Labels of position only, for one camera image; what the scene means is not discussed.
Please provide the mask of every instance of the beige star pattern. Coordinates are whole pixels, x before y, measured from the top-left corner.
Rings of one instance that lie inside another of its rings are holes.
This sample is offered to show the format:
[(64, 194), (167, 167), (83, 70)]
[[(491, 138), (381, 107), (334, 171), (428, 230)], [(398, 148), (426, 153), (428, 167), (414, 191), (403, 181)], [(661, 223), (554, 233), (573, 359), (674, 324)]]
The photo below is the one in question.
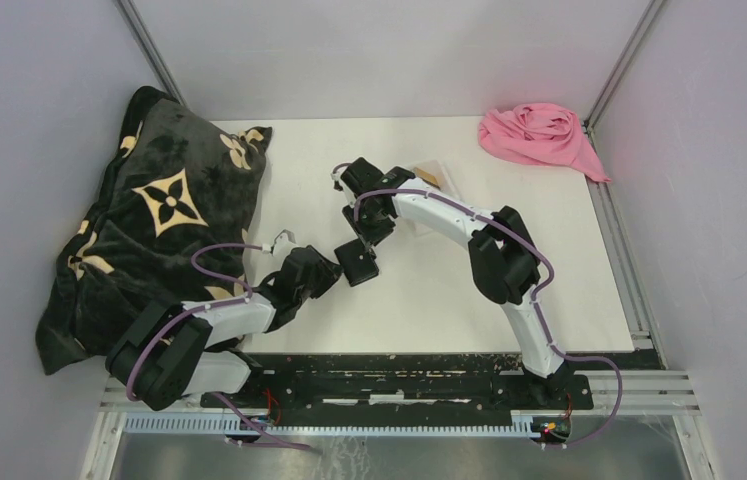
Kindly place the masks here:
[(155, 180), (132, 191), (146, 202), (155, 225), (156, 238), (177, 225), (208, 226), (190, 196), (184, 168), (172, 177)]
[[(84, 225), (84, 222), (82, 222), (82, 227), (83, 228), (79, 229), (79, 233), (83, 233), (84, 228), (87, 228), (86, 225)], [(76, 274), (76, 280), (81, 280), (81, 277), (84, 276), (84, 269), (81, 268), (81, 264), (83, 263), (93, 265), (106, 275), (114, 271), (114, 267), (112, 267), (110, 263), (106, 262), (104, 258), (98, 255), (85, 256), (84, 252), (86, 252), (88, 248), (92, 247), (94, 243), (96, 243), (96, 232), (90, 232), (90, 239), (88, 239), (87, 243), (79, 248), (79, 251), (76, 252), (76, 255), (70, 255), (69, 257), (67, 257), (67, 266), (70, 267), (73, 273)]]

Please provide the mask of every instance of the crumpled blanket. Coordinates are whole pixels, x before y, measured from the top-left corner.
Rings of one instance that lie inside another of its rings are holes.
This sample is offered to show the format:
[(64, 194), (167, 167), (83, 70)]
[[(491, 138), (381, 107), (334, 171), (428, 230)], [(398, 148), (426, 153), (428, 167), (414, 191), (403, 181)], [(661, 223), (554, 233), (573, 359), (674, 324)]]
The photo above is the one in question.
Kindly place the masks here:
[(514, 110), (491, 110), (479, 123), (479, 144), (491, 155), (523, 165), (559, 165), (611, 182), (579, 117), (552, 103), (529, 103)]
[[(99, 197), (55, 263), (35, 334), (47, 375), (107, 355), (153, 299), (242, 293), (197, 272), (190, 256), (246, 241), (271, 135), (226, 133), (152, 87), (134, 94)], [(240, 251), (212, 251), (200, 264), (244, 275)]]

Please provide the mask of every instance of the cable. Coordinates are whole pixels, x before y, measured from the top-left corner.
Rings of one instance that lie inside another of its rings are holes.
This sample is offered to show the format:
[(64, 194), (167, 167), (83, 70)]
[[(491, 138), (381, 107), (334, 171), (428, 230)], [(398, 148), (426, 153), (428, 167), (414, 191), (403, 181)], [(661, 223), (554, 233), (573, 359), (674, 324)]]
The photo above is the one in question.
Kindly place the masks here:
[[(231, 299), (225, 299), (225, 300), (218, 300), (216, 302), (199, 305), (197, 307), (188, 309), (183, 311), (182, 313), (176, 315), (173, 317), (169, 322), (167, 322), (166, 325), (161, 327), (161, 330), (158, 331), (157, 334), (155, 334), (154, 337), (149, 341), (149, 343), (146, 345), (146, 347), (143, 349), (143, 351), (140, 353), (140, 356), (138, 357), (137, 361), (134, 364), (134, 367), (132, 367), (132, 371), (129, 373), (128, 381), (126, 382), (126, 397), (128, 397), (129, 400), (136, 402), (139, 399), (134, 394), (134, 383), (137, 379), (138, 374), (140, 373), (141, 367), (143, 367), (144, 362), (146, 362), (146, 359), (149, 357), (149, 354), (152, 352), (152, 349), (155, 348), (156, 345), (158, 345), (158, 342), (161, 341), (162, 338), (164, 338), (167, 333), (170, 332), (176, 325), (178, 325), (182, 320), (185, 318), (188, 318), (189, 316), (193, 315), (194, 313), (204, 312), (205, 310), (208, 310), (209, 308), (217, 308), (217, 307), (227, 307), (230, 305), (236, 305), (239, 303), (246, 302), (249, 298), (252, 297), (252, 287), (249, 285), (249, 283), (244, 282), (243, 280), (240, 280), (238, 278), (229, 276), (229, 275), (223, 275), (222, 273), (218, 273), (212, 270), (208, 270), (207, 268), (199, 265), (197, 263), (197, 259), (205, 254), (206, 252), (210, 252), (212, 250), (219, 250), (222, 248), (251, 248), (254, 250), (262, 250), (262, 247), (260, 245), (251, 245), (247, 243), (218, 243), (216, 245), (209, 245), (207, 247), (200, 248), (197, 250), (193, 255), (190, 257), (190, 263), (198, 272), (208, 275), (209, 277), (217, 278), (220, 280), (227, 280), (234, 282), (236, 284), (239, 284), (243, 286), (244, 290), (246, 290), (245, 296), (235, 297)], [(212, 392), (211, 395), (214, 395), (217, 397), (224, 405), (229, 407), (235, 415), (238, 416), (238, 418), (241, 419), (241, 421), (246, 424), (249, 428), (253, 429), (254, 431), (258, 432), (260, 435), (265, 436), (271, 440), (273, 440), (275, 443), (242, 443), (241, 445), (246, 445), (248, 447), (259, 447), (259, 448), (292, 448), (296, 450), (304, 450), (304, 451), (310, 451), (313, 450), (313, 448), (310, 445), (305, 445), (302, 443), (293, 443), (293, 442), (286, 442), (284, 440), (281, 440), (269, 433), (267, 433), (263, 428), (259, 427), (255, 424), (255, 422), (251, 421), (249, 418), (246, 417), (246, 415), (243, 414), (235, 405), (229, 401), (222, 393), (220, 392)], [(268, 408), (269, 408), (269, 402), (271, 401), (272, 396), (268, 397)], [(279, 406), (278, 400), (273, 400), (276, 403), (276, 406)], [(281, 410), (279, 411), (279, 417), (278, 419), (281, 419)]]
[(347, 163), (339, 163), (339, 164), (335, 165), (335, 168), (332, 169), (332, 175), (338, 173), (338, 170), (340, 170), (342, 168), (346, 168), (346, 167), (348, 167), (350, 165), (352, 165), (352, 164), (349, 163), (349, 162), (347, 162)]
[(226, 398), (225, 395), (223, 395), (220, 392), (211, 392), (211, 395), (213, 395), (217, 400), (220, 400), (223, 402), (223, 405), (229, 407), (235, 415), (238, 416), (238, 418), (243, 421), (243, 423), (246, 424), (247, 427), (255, 430), (260, 435), (269, 438), (270, 440), (273, 440), (275, 443), (241, 443), (242, 446), (247, 447), (257, 447), (257, 448), (292, 448), (294, 450), (302, 450), (302, 451), (312, 451), (314, 448), (311, 445), (305, 445), (304, 443), (294, 443), (294, 442), (287, 442), (285, 440), (282, 440), (281, 438), (267, 433), (264, 428), (257, 423), (253, 422), (249, 418), (246, 417), (246, 415), (241, 412), (238, 407), (235, 406), (231, 401), (229, 401), (228, 398)]
[(547, 319), (544, 317), (544, 311), (541, 308), (541, 304), (538, 303), (538, 293), (543, 290), (544, 288), (549, 285), (556, 276), (555, 269), (553, 268), (553, 265), (550, 263), (549, 260), (547, 260), (547, 257), (545, 257), (540, 251), (538, 251), (537, 248), (535, 248), (534, 245), (527, 242), (523, 237), (520, 235), (514, 233), (510, 228), (506, 227), (505, 225), (497, 222), (496, 220), (492, 218), (488, 218), (484, 215), (478, 215), (476, 212), (471, 210), (468, 207), (465, 207), (464, 205), (456, 202), (455, 200), (452, 200), (450, 198), (447, 198), (445, 196), (442, 196), (436, 192), (430, 192), (428, 190), (421, 190), (419, 188), (384, 188), (382, 190), (374, 190), (372, 192), (362, 193), (358, 196), (358, 198), (355, 201), (355, 207), (353, 209), (353, 216), (355, 218), (355, 221), (358, 221), (358, 213), (360, 211), (361, 202), (369, 197), (374, 197), (377, 195), (397, 195), (397, 194), (407, 194), (407, 195), (423, 195), (424, 197), (431, 198), (433, 200), (437, 200), (445, 205), (449, 205), (450, 207), (458, 210), (461, 213), (464, 213), (465, 215), (470, 215), (471, 217), (475, 218), (476, 220), (479, 220), (480, 222), (486, 223), (497, 230), (503, 232), (504, 234), (511, 237), (512, 240), (520, 244), (523, 248), (526, 249), (529, 253), (535, 256), (541, 263), (544, 264), (544, 266), (547, 268), (547, 278), (538, 284), (533, 290), (531, 295), (531, 302), (535, 306), (535, 313), (538, 316), (538, 321), (541, 324), (541, 329), (544, 331), (544, 335), (547, 337), (547, 343), (550, 346), (550, 349), (555, 353), (556, 355), (560, 356), (561, 358), (574, 363), (588, 363), (588, 362), (600, 362), (608, 365), (612, 370), (614, 370), (614, 374), (617, 377), (617, 400), (614, 402), (614, 407), (612, 408), (611, 413), (609, 413), (608, 418), (606, 418), (606, 421), (600, 425), (596, 430), (589, 433), (588, 435), (585, 435), (584, 437), (574, 440), (573, 442), (570, 442), (566, 444), (566, 446), (561, 448), (567, 448), (572, 447), (575, 445), (578, 445), (582, 442), (585, 442), (589, 439), (592, 439), (605, 431), (606, 427), (615, 419), (617, 416), (617, 411), (620, 409), (620, 401), (623, 397), (623, 375), (620, 373), (620, 368), (618, 368), (617, 364), (615, 364), (610, 358), (607, 357), (601, 357), (601, 356), (587, 356), (587, 357), (572, 357), (561, 350), (555, 345), (555, 339), (553, 338), (553, 334), (550, 332), (550, 326), (547, 323)]
[(279, 422), (282, 421), (282, 406), (279, 405), (279, 400), (273, 396), (269, 388), (265, 390), (264, 392), (267, 394), (267, 416), (268, 417), (270, 416), (270, 412), (272, 410), (271, 406), (274, 403), (276, 404), (276, 420), (273, 422), (273, 426), (278, 427)]
[(564, 411), (564, 416), (561, 417), (562, 421), (567, 420), (573, 414), (573, 399), (570, 397), (570, 393), (567, 394), (567, 410)]
[(132, 367), (131, 373), (129, 373), (128, 381), (126, 381), (126, 397), (136, 402), (139, 400), (137, 398), (137, 395), (134, 394), (134, 384), (135, 380), (137, 380), (137, 376), (140, 373), (141, 367), (143, 367), (144, 362), (146, 362), (146, 359), (149, 358), (149, 354), (152, 353), (152, 349), (155, 348), (156, 345), (158, 345), (158, 342), (161, 341), (164, 336), (166, 336), (168, 333), (170, 333), (170, 330), (173, 329), (176, 325), (178, 325), (182, 320), (188, 318), (189, 316), (204, 312), (205, 310), (208, 310), (210, 308), (217, 308), (217, 307), (228, 307), (230, 305), (237, 305), (239, 303), (246, 302), (250, 297), (252, 297), (252, 287), (249, 286), (248, 283), (244, 282), (243, 280), (240, 280), (238, 278), (229, 276), (229, 275), (223, 275), (222, 273), (217, 273), (212, 270), (208, 270), (207, 268), (199, 265), (196, 260), (205, 252), (210, 252), (211, 250), (218, 250), (221, 248), (252, 248), (255, 250), (261, 250), (260, 245), (250, 245), (247, 243), (219, 243), (217, 245), (209, 245), (204, 248), (200, 248), (196, 251), (193, 255), (190, 257), (190, 264), (193, 265), (193, 268), (195, 268), (200, 273), (203, 273), (205, 275), (208, 275), (209, 277), (218, 278), (220, 280), (228, 280), (234, 283), (237, 283), (239, 285), (242, 285), (244, 289), (246, 290), (246, 296), (245, 297), (235, 297), (225, 300), (218, 300), (216, 302), (199, 305), (194, 308), (188, 309), (183, 311), (182, 313), (176, 315), (173, 317), (169, 322), (167, 322), (166, 325), (161, 327), (161, 330), (158, 331), (158, 333), (155, 334), (154, 337), (149, 341), (149, 343), (146, 344), (146, 347), (143, 349), (142, 352), (140, 352), (140, 356), (137, 357), (137, 361), (134, 364), (134, 367)]

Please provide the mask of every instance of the red wire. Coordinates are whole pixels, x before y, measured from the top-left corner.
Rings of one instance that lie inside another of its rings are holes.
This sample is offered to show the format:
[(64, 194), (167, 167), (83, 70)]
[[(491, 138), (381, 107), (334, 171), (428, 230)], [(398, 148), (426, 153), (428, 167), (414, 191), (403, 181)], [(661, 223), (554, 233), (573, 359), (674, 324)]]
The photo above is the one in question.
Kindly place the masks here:
[(562, 417), (562, 421), (567, 420), (570, 418), (570, 415), (573, 413), (573, 399), (570, 397), (570, 394), (567, 394), (567, 410), (564, 412), (564, 417)]
[(264, 393), (267, 395), (267, 416), (270, 416), (270, 412), (272, 411), (271, 407), (275, 403), (276, 409), (278, 410), (278, 413), (276, 414), (276, 420), (273, 422), (273, 425), (278, 425), (279, 422), (282, 421), (282, 407), (279, 405), (279, 401), (276, 400), (275, 397), (273, 397), (273, 394), (270, 393), (270, 389), (264, 390)]

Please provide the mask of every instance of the gray wall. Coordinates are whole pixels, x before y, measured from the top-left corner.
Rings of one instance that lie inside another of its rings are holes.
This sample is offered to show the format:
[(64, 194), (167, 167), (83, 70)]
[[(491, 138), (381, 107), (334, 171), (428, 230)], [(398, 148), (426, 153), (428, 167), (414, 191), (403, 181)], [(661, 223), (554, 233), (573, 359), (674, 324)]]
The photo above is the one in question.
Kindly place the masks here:
[(670, 2), (597, 147), (668, 359), (747, 479), (747, 1)]
[(112, 1), (0, 2), (0, 478), (78, 473), (105, 372), (95, 362), (45, 378), (34, 328), (55, 256), (147, 83)]
[(649, 0), (135, 0), (212, 120), (590, 112)]

